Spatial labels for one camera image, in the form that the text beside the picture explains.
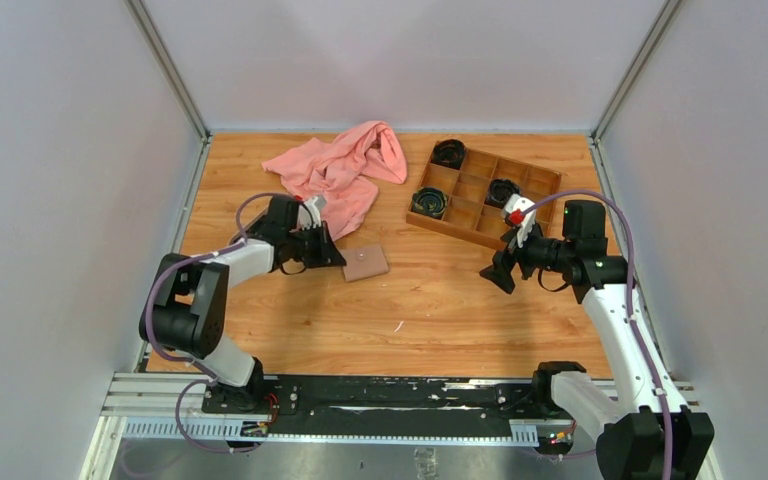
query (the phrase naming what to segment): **wooden compartment box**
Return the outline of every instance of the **wooden compartment box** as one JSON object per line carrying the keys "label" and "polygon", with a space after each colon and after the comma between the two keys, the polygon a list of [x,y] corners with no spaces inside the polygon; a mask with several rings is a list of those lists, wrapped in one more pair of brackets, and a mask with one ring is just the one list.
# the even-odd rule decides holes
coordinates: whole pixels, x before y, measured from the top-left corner
{"label": "wooden compartment box", "polygon": [[[505,244],[500,237],[510,227],[505,224],[501,209],[484,204],[490,181],[500,178],[519,185],[521,195],[533,202],[557,193],[561,184],[561,174],[553,170],[467,147],[466,157],[458,170],[431,163],[429,158],[416,187],[417,190],[434,187],[446,195],[448,203],[443,218],[437,220],[412,212],[409,204],[405,220],[417,227],[501,250]],[[537,210],[537,223],[543,228],[544,235],[550,235],[549,225],[554,212],[555,202]]]}

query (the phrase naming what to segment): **gray floor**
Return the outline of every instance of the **gray floor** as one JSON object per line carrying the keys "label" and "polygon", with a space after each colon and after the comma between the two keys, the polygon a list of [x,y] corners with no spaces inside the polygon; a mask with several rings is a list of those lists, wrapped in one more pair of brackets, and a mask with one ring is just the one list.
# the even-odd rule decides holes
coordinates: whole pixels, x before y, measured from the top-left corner
{"label": "gray floor", "polygon": [[[591,447],[576,439],[576,451]],[[373,480],[373,479],[598,479],[594,456],[558,465],[509,447],[412,447],[405,445],[339,445],[273,443],[249,454],[219,455],[201,452],[183,440],[132,440],[120,455],[112,479],[133,478],[132,472],[152,472],[139,478],[160,479],[267,479],[267,480]],[[184,455],[168,468],[163,467]]]}

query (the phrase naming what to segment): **brown wallet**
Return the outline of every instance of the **brown wallet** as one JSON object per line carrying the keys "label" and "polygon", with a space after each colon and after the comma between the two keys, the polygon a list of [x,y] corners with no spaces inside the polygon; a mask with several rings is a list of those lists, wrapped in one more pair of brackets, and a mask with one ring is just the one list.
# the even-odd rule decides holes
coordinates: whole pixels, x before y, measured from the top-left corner
{"label": "brown wallet", "polygon": [[340,250],[340,253],[346,259],[343,276],[346,277],[347,282],[383,275],[390,271],[390,265],[387,264],[387,257],[384,256],[381,244],[346,248]]}

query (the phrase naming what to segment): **robotic arm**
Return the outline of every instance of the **robotic arm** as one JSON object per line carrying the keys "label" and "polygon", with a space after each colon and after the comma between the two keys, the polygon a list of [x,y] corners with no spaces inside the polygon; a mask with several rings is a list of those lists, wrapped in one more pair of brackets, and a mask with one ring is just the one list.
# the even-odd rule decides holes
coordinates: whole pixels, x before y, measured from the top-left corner
{"label": "robotic arm", "polygon": [[[626,315],[629,267],[625,258],[607,255],[605,207],[586,200],[567,201],[564,240],[558,240],[543,236],[534,223],[534,211],[523,214],[532,205],[519,195],[510,198],[504,208],[506,222],[513,227],[503,237],[508,246],[494,255],[493,265],[482,270],[481,276],[510,294],[515,288],[511,271],[516,265],[523,279],[535,270],[538,280],[543,271],[560,273],[565,282],[561,289],[572,287],[576,301],[599,331],[618,396],[615,401],[605,395],[577,363],[548,362],[540,364],[534,374],[535,401],[566,410],[596,440],[597,461],[605,479],[696,478],[713,441],[713,425],[707,414],[690,411],[661,362],[649,330],[636,321],[641,318],[636,286],[631,295],[636,318]],[[668,412],[659,399],[662,395]],[[665,421],[671,422],[672,439],[666,429],[662,432]],[[671,476],[662,477],[668,455]]]}
{"label": "robotic arm", "polygon": [[[187,353],[233,391],[238,403],[252,409],[263,397],[263,365],[223,333],[228,290],[257,275],[279,269],[287,273],[284,264],[290,260],[301,262],[305,269],[344,266],[346,260],[321,219],[324,206],[321,196],[306,202],[273,197],[267,211],[246,229],[247,239],[232,241],[245,242],[245,248],[178,269],[160,285],[150,306],[158,343]],[[157,276],[187,258],[166,255]],[[188,296],[192,296],[191,303],[182,301]],[[140,336],[148,341],[145,313],[140,319]]]}

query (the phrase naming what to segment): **red cap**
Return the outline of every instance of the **red cap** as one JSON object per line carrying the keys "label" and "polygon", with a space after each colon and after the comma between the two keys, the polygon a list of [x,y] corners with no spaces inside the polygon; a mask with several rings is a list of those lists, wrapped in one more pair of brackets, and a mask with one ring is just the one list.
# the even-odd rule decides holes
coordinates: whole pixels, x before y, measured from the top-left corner
{"label": "red cap", "polygon": [[519,225],[523,220],[525,220],[525,215],[522,214],[522,210],[514,210],[510,215],[508,215],[508,220],[510,220],[510,222],[514,225]]}

